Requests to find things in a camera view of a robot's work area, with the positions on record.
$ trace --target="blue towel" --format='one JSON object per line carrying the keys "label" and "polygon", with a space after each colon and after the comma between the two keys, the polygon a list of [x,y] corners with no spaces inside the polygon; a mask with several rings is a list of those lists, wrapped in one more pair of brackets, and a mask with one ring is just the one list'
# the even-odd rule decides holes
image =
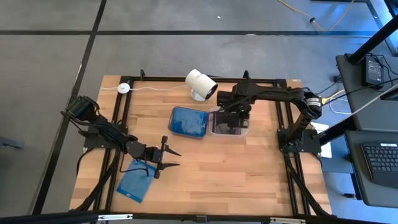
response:
{"label": "blue towel", "polygon": [[[145,168],[145,163],[134,159],[131,161],[128,169],[137,168]],[[147,172],[144,170],[135,170],[125,173],[116,191],[141,203],[148,191],[150,183],[152,183],[154,179],[155,170],[156,168],[154,166],[148,164],[148,177]]]}

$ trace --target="power adapter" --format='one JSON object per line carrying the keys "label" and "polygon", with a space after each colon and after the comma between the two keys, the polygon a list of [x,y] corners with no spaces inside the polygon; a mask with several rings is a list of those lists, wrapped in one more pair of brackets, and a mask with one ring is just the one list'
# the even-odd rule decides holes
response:
{"label": "power adapter", "polygon": [[377,85],[384,81],[383,67],[372,56],[366,56],[362,62],[362,86],[376,85],[373,88],[380,90],[383,84]]}

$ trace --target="white cable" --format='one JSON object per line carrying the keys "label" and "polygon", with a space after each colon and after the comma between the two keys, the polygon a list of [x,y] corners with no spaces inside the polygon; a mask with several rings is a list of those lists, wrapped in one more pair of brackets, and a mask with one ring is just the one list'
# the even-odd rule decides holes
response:
{"label": "white cable", "polygon": [[[156,89],[156,88],[153,88],[153,87],[142,87],[142,88],[132,88],[130,90],[134,91],[134,90],[145,90],[145,89],[148,89],[148,90],[156,90],[156,91],[167,91],[167,90],[174,90],[176,88],[185,87],[187,85],[188,84],[182,85],[182,86],[176,86],[176,87],[168,88],[168,89]],[[117,87],[111,87],[111,88],[100,88],[99,90],[117,90],[117,89],[118,89]]]}
{"label": "white cable", "polygon": [[[337,100],[341,100],[341,101],[345,101],[348,102],[348,100],[345,99],[337,99]],[[340,111],[335,111],[332,107],[331,107],[331,103],[329,103],[329,108],[330,110],[332,110],[333,112],[337,113],[337,114],[351,114],[351,113],[347,113],[347,112],[340,112]]]}

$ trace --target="black metal frame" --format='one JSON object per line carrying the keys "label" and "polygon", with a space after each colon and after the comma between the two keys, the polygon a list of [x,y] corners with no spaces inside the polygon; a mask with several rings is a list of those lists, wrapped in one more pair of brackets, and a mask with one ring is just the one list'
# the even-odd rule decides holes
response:
{"label": "black metal frame", "polygon": [[[212,77],[212,79],[215,82],[229,82],[229,83],[236,83],[241,80],[245,80],[244,78],[220,78],[220,77]],[[251,79],[252,81],[256,83],[267,83],[271,84],[273,86],[287,86],[286,80],[281,80],[281,79]],[[147,77],[144,73],[143,70],[141,70],[141,74],[139,77],[121,77],[121,83],[122,82],[129,82],[130,86],[134,86],[134,81],[162,81],[162,82],[184,82],[185,77]],[[126,125],[127,121],[127,114],[130,109],[130,104],[131,104],[131,91],[127,94],[125,104],[124,104],[124,111],[123,111],[123,118],[122,118],[122,124]],[[118,93],[116,97],[116,103],[114,107],[114,113],[113,113],[113,119],[112,122],[117,122],[117,114],[119,113],[119,107],[121,105],[121,94]],[[287,124],[293,123],[293,116],[292,116],[292,111],[290,108],[290,103],[285,103],[285,108],[287,112],[287,117],[288,117],[288,122]],[[283,128],[285,123],[283,119],[283,114],[282,114],[282,108],[281,108],[281,103],[279,101],[276,102],[276,110],[277,110],[277,116],[278,116],[278,122],[279,122],[279,128]],[[295,163],[296,163],[296,170],[298,173],[298,176],[300,177],[300,180],[304,182],[304,176],[303,176],[303,170],[302,170],[302,165],[301,165],[301,160],[300,160],[300,154],[295,154]],[[105,153],[104,155],[104,160],[102,167],[107,167],[108,166],[108,161],[109,161],[109,153]],[[288,186],[289,186],[289,194],[290,194],[290,202],[292,205],[292,215],[298,215],[299,211],[297,208],[297,199],[295,195],[295,189],[294,189],[294,180],[291,175],[286,171],[287,173],[287,180],[288,180]],[[105,203],[105,209],[110,210],[111,209],[111,204],[112,204],[112,197],[114,193],[114,186],[116,183],[116,174],[117,170],[115,173],[112,174],[110,178],[110,184],[109,184],[109,189],[108,189],[108,194],[106,197],[106,203]],[[96,199],[96,203],[99,204],[99,201],[101,200],[101,194],[98,196]],[[309,215],[310,214],[310,206],[306,200],[306,198],[302,194],[302,201],[303,201],[303,207],[304,207],[304,214]],[[219,215],[187,215],[187,214],[151,214],[151,213],[137,213],[133,214],[134,219],[140,219],[140,218],[148,218],[148,219],[174,219],[174,220],[195,220],[197,222],[201,221],[209,221],[209,220],[229,220],[229,221],[244,221],[244,222],[254,222],[254,221],[264,221],[267,220],[269,217],[262,217],[262,216],[219,216]]]}
{"label": "black metal frame", "polygon": [[[371,14],[376,21],[376,24],[381,29],[382,23],[373,8],[370,0],[357,0],[366,2]],[[375,32],[372,31],[266,31],[266,30],[98,30],[104,13],[107,0],[101,0],[98,13],[95,19],[92,30],[0,30],[0,35],[88,35],[88,43],[81,60],[81,68],[79,69],[75,83],[71,90],[68,104],[70,104],[78,95],[83,76],[87,67],[87,63],[93,48],[95,37],[97,35],[291,35],[291,36],[347,36],[347,37],[367,37],[372,36]],[[386,43],[394,56],[398,55],[396,48],[392,45],[391,41],[386,39]],[[32,214],[40,214],[45,203],[47,192],[49,191],[51,180],[55,172],[55,168],[60,156],[63,141],[68,129],[68,121],[62,118],[57,137],[54,139],[50,157],[43,173],[43,180],[37,187],[36,194],[32,200],[31,212]]]}

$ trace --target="blue cloth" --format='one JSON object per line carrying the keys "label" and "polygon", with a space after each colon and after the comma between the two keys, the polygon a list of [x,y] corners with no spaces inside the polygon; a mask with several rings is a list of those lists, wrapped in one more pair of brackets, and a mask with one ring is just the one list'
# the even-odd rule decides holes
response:
{"label": "blue cloth", "polygon": [[169,129],[174,134],[181,134],[193,138],[203,138],[206,134],[208,113],[200,110],[173,108]]}
{"label": "blue cloth", "polygon": [[[128,169],[137,168],[145,169],[145,163],[134,159]],[[154,179],[155,170],[154,166],[148,164],[148,177],[147,172],[144,170],[134,170],[125,173],[116,191],[141,203]]]}

